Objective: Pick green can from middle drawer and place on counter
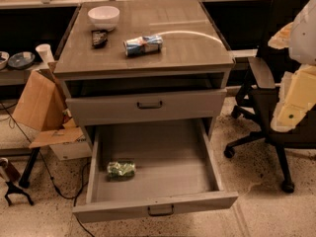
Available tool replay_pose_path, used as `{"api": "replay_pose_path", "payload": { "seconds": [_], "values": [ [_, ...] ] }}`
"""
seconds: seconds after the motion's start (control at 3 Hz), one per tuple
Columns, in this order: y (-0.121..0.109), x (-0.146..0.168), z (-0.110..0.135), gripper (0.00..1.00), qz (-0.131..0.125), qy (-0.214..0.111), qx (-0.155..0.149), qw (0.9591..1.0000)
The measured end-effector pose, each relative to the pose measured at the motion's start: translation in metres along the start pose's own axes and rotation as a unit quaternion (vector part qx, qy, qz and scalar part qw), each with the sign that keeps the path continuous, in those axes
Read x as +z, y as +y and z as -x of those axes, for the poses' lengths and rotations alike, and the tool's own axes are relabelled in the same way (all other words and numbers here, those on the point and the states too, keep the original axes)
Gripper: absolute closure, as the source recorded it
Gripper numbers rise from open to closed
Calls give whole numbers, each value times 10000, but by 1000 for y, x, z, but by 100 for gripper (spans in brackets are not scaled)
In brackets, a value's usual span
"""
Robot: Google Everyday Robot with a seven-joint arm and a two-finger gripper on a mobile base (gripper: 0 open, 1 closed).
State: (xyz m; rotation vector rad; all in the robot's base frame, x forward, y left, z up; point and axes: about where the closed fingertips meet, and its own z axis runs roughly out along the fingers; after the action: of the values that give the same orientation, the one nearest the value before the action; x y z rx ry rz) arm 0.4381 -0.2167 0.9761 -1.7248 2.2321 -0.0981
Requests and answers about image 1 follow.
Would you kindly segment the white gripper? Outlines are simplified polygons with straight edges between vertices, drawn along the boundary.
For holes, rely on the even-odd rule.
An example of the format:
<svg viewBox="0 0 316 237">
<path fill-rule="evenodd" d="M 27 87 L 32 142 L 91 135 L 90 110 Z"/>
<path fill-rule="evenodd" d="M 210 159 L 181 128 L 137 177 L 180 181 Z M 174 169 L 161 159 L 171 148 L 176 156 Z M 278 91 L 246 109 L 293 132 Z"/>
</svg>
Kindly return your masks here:
<svg viewBox="0 0 316 237">
<path fill-rule="evenodd" d="M 284 49 L 289 46 L 293 22 L 282 27 L 268 41 L 268 46 Z M 316 66 L 301 65 L 294 73 L 285 72 L 280 83 L 278 103 L 271 128 L 277 132 L 294 129 L 316 104 Z"/>
</svg>

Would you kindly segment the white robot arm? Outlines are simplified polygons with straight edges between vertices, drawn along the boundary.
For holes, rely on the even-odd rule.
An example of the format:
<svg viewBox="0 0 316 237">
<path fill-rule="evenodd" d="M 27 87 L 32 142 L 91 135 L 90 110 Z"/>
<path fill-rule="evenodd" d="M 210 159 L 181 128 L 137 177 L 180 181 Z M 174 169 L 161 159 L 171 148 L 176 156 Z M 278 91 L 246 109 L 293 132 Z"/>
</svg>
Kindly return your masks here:
<svg viewBox="0 0 316 237">
<path fill-rule="evenodd" d="M 302 121 L 316 104 L 316 0 L 309 0 L 295 19 L 268 41 L 275 49 L 288 48 L 299 68 L 285 72 L 278 93 L 271 128 L 288 132 Z"/>
</svg>

